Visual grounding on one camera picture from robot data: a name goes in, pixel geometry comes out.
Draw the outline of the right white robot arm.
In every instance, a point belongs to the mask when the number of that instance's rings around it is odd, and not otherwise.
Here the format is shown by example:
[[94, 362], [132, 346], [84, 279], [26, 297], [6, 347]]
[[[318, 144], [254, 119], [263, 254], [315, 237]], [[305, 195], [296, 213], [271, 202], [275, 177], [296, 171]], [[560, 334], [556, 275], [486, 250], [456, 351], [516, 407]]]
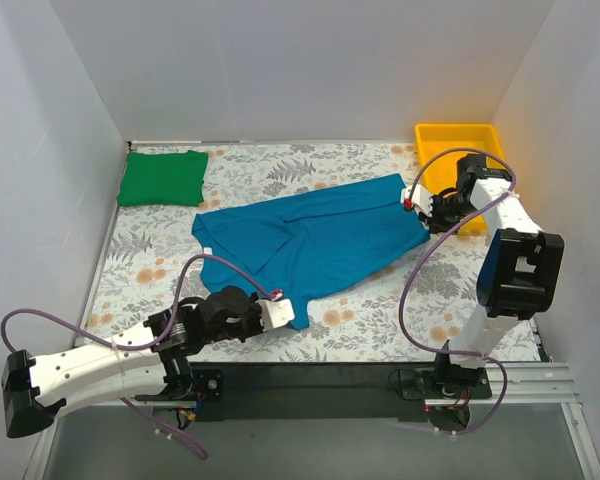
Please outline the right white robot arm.
[[446, 364], [432, 373], [434, 389], [449, 398], [466, 389], [466, 370], [484, 367], [510, 330], [549, 309], [565, 247], [560, 235], [545, 232], [527, 214], [514, 192], [514, 174], [503, 164], [487, 165], [494, 155], [479, 149], [462, 152], [456, 185], [425, 193], [419, 214], [430, 232], [446, 233], [476, 213], [491, 235], [476, 281], [477, 306], [443, 347]]

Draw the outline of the yellow plastic bin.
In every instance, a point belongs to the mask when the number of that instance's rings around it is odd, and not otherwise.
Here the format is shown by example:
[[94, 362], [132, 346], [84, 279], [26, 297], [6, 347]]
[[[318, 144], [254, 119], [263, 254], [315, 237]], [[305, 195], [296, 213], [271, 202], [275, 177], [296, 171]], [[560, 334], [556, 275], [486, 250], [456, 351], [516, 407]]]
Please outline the yellow plastic bin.
[[[419, 123], [415, 126], [416, 153], [419, 167], [440, 152], [471, 147], [505, 159], [496, 128], [487, 123]], [[432, 194], [456, 186], [457, 162], [468, 152], [443, 156], [429, 167], [419, 184]]]

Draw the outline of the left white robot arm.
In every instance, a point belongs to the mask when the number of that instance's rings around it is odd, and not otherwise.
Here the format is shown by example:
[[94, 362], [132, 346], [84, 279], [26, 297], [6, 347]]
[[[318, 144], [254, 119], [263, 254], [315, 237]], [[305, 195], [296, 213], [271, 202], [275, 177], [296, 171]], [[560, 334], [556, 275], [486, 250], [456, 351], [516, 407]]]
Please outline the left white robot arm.
[[30, 436], [70, 412], [119, 398], [218, 400], [222, 373], [195, 367], [190, 357], [207, 345], [244, 342], [293, 318], [292, 304], [282, 295], [267, 299], [229, 286], [205, 299], [186, 297], [104, 344], [51, 355], [14, 351], [1, 379], [6, 434]]

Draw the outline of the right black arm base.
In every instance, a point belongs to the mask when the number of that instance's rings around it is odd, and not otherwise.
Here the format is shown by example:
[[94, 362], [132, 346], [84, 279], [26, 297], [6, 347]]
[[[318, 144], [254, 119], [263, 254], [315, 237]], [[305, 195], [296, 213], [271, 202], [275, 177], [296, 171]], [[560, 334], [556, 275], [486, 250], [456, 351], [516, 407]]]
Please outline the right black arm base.
[[490, 399], [492, 390], [486, 369], [452, 364], [446, 354], [431, 362], [399, 364], [387, 377], [389, 386], [405, 400]]

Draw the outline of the blue t shirt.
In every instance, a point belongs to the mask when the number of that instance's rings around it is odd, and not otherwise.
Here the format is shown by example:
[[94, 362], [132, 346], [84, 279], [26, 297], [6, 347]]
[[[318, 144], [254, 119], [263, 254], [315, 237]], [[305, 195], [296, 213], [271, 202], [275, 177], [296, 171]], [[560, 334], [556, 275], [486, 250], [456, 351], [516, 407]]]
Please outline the blue t shirt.
[[400, 203], [398, 174], [199, 214], [192, 234], [213, 259], [201, 280], [210, 292], [251, 284], [291, 301], [296, 330], [309, 326], [308, 304], [349, 289], [412, 249], [429, 232]]

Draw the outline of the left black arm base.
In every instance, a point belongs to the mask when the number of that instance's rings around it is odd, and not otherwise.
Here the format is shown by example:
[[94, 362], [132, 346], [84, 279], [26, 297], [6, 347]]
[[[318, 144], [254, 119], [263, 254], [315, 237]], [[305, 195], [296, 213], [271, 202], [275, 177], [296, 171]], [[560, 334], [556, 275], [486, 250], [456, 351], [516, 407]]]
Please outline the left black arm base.
[[133, 399], [140, 402], [214, 402], [223, 395], [224, 373], [219, 369], [168, 363], [160, 380], [160, 389], [156, 393], [141, 392]]

